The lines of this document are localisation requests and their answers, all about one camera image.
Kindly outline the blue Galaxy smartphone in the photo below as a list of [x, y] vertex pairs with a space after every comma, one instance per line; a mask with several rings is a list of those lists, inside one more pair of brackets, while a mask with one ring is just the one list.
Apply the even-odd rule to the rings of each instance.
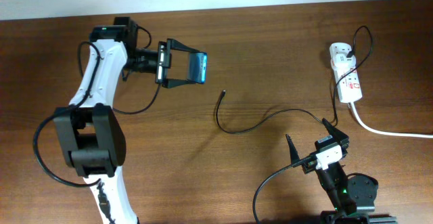
[[204, 84], [206, 82], [207, 53], [190, 53], [187, 80]]

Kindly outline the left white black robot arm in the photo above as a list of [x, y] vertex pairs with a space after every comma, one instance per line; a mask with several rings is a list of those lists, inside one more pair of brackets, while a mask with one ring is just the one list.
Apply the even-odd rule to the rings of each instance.
[[156, 84], [167, 89], [206, 81], [205, 52], [175, 39], [159, 42], [155, 51], [140, 48], [140, 30], [130, 17], [92, 30], [80, 87], [53, 120], [66, 164], [91, 190], [104, 223], [139, 222], [124, 184], [126, 139], [113, 108], [119, 76], [124, 71], [155, 74]]

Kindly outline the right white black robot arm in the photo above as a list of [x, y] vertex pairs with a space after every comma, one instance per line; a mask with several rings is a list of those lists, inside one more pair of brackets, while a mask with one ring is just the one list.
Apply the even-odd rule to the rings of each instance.
[[340, 161], [346, 157], [349, 136], [322, 120], [328, 136], [315, 142], [315, 151], [300, 158], [296, 147], [287, 136], [292, 167], [300, 166], [304, 174], [316, 173], [319, 183], [326, 192], [333, 211], [320, 214], [322, 223], [396, 223], [390, 215], [373, 215], [374, 201], [378, 193], [378, 181], [362, 173], [346, 174]]

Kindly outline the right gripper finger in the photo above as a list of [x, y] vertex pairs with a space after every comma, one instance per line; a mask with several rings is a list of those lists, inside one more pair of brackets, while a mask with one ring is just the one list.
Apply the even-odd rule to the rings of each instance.
[[294, 142], [292, 141], [292, 138], [288, 134], [286, 134], [286, 141], [289, 147], [291, 165], [295, 165], [300, 161], [298, 151], [294, 145]]
[[335, 126], [332, 126], [332, 124], [325, 118], [322, 119], [322, 123], [326, 128], [327, 132], [338, 142], [340, 146], [349, 145], [349, 136], [347, 134], [343, 133]]

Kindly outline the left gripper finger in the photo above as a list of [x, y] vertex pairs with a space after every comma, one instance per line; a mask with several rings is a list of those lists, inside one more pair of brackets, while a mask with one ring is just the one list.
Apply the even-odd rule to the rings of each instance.
[[172, 50], [184, 51], [187, 53], [200, 53], [200, 50], [194, 49], [192, 47], [188, 47], [188, 46], [182, 44], [180, 41], [177, 41], [175, 39], [167, 39], [166, 52], [170, 53]]
[[174, 87], [179, 87], [182, 85], [190, 85], [190, 84], [196, 84], [195, 81], [191, 81], [191, 80], [183, 80], [183, 79], [165, 79], [164, 82], [162, 83], [162, 86], [164, 88], [167, 89], [172, 89]]

